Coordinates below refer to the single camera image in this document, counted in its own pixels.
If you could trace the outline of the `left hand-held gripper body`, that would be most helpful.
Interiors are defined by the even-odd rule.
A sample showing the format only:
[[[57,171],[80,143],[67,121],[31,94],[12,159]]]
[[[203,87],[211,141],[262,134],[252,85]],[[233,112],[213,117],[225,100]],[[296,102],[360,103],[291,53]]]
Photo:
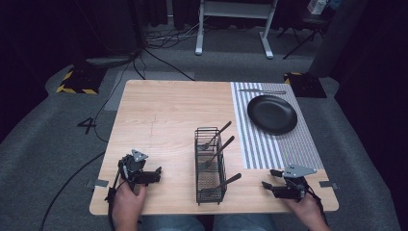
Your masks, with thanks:
[[[148,185],[143,171],[147,158],[148,156],[146,154],[133,149],[130,154],[126,154],[118,162],[120,176],[130,187],[135,187],[136,185]]]

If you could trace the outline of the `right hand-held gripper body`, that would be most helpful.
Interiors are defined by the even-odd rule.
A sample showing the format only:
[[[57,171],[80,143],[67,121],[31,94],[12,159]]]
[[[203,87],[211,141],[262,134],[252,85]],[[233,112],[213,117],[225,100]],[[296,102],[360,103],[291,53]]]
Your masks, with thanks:
[[[306,175],[311,175],[317,171],[314,168],[289,164],[283,171],[284,186],[274,187],[272,191],[276,198],[293,199],[299,202],[309,191],[310,186],[305,179]]]

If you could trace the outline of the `person's right hand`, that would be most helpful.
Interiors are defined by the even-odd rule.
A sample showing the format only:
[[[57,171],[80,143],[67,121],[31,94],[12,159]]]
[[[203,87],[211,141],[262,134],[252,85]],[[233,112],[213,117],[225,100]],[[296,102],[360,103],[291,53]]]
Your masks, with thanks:
[[[299,202],[292,199],[283,199],[283,202],[307,228],[312,222],[324,221],[316,200],[309,194],[306,194]]]

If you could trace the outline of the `person's left hand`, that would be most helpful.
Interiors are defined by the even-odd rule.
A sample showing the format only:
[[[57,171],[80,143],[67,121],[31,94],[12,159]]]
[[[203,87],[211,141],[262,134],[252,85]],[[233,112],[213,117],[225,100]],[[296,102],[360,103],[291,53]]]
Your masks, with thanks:
[[[113,207],[113,219],[117,226],[136,223],[141,214],[146,198],[147,187],[139,186],[135,194],[127,182],[123,182],[116,190]]]

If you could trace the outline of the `grey striped placemat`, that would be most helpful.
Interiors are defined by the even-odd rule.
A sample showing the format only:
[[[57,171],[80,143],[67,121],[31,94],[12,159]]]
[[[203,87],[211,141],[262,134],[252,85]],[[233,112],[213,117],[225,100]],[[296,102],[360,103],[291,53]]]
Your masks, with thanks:
[[[284,168],[288,164],[324,169],[317,148],[297,104],[292,88],[286,84],[244,83],[230,84],[238,128],[242,161],[245,168]],[[259,92],[242,92],[240,89],[284,90],[277,94],[290,103],[297,113],[297,125],[283,135],[270,135],[257,128],[249,119],[246,108],[249,101],[262,95]]]

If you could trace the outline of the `person's right leg in jeans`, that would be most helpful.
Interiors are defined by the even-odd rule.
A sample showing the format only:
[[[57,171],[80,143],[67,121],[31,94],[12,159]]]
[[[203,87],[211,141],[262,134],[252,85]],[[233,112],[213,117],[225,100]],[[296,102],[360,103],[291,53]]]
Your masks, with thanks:
[[[213,231],[276,231],[269,214],[217,215]]]

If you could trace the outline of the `black round plate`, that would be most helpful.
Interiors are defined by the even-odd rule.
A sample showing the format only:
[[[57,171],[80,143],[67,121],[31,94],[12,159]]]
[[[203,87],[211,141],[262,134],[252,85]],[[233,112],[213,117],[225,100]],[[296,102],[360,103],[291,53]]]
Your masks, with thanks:
[[[272,135],[289,133],[297,125],[294,107],[274,95],[259,95],[252,98],[246,111],[256,127]]]

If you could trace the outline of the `silver table knife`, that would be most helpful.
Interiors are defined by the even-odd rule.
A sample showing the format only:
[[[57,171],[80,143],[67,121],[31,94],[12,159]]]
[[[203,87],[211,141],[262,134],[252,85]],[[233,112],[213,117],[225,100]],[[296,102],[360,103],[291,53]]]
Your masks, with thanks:
[[[284,90],[259,90],[259,89],[240,89],[238,91],[242,92],[259,92],[259,93],[269,93],[269,94],[286,94]]]

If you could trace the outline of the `black yellow striped floor plate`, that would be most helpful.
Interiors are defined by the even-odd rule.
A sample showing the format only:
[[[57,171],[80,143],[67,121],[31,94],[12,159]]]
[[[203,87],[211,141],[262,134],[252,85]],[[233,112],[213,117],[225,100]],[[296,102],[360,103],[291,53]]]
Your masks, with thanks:
[[[296,97],[327,97],[319,79],[309,73],[287,72],[284,74],[284,82],[291,86]]]
[[[106,72],[106,68],[79,69],[72,67],[63,77],[56,92],[98,94]]]

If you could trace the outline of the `black folding stand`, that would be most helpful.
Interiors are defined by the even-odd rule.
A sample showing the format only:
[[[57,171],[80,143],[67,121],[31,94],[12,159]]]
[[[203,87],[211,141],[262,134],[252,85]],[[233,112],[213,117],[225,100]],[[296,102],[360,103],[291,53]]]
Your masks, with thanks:
[[[294,18],[291,23],[284,27],[283,30],[278,34],[278,38],[284,36],[286,32],[291,30],[293,32],[294,38],[297,41],[297,45],[292,48],[283,59],[286,60],[296,52],[301,46],[303,46],[308,41],[313,41],[316,35],[324,38],[324,33],[328,29],[332,19],[330,17],[325,17],[317,14],[303,14]]]

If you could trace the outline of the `white box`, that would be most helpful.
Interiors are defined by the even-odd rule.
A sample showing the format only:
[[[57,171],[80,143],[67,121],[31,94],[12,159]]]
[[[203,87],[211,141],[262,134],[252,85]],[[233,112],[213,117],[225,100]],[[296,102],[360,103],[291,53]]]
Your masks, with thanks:
[[[321,14],[327,4],[328,0],[310,0],[307,10],[314,15],[319,15]]]

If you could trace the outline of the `black-handled fork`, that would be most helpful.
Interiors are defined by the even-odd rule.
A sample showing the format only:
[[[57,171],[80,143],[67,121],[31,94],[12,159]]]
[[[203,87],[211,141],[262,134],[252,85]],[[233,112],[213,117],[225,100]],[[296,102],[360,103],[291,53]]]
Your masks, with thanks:
[[[224,130],[226,130],[231,124],[232,124],[232,121],[231,120],[228,121],[221,129],[216,131],[214,136],[209,141],[207,141],[206,143],[201,144],[200,146],[198,146],[197,147],[198,150],[200,150],[200,151],[201,150],[207,150],[210,147],[210,145],[212,144],[212,142],[218,137],[218,135],[220,133],[222,133]]]
[[[200,195],[203,197],[207,197],[212,193],[217,192],[218,190],[221,190],[224,186],[227,186],[228,184],[239,180],[242,177],[242,175],[240,173],[235,174],[234,176],[228,178],[227,180],[225,180],[224,182],[220,183],[218,186],[214,187],[214,188],[209,188],[209,189],[203,189],[200,191]]]
[[[235,139],[235,136],[231,136],[231,137],[223,144],[223,146],[213,155],[212,159],[205,162],[204,167],[205,167],[205,168],[210,167],[211,164],[212,164],[212,162],[213,162],[213,160],[214,160],[217,156],[219,156],[219,155],[223,152],[223,150],[224,150],[234,139]]]

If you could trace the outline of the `white desk frame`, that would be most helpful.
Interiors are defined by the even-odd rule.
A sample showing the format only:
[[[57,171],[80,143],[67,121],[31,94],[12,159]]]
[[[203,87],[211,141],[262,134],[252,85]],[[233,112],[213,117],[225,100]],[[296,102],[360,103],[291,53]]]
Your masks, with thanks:
[[[268,42],[268,33],[274,17],[277,1],[278,0],[271,0],[270,3],[261,4],[200,0],[198,10],[198,33],[194,53],[197,56],[203,54],[205,16],[264,19],[266,21],[265,29],[259,33],[259,37],[266,57],[272,59],[274,55]]]

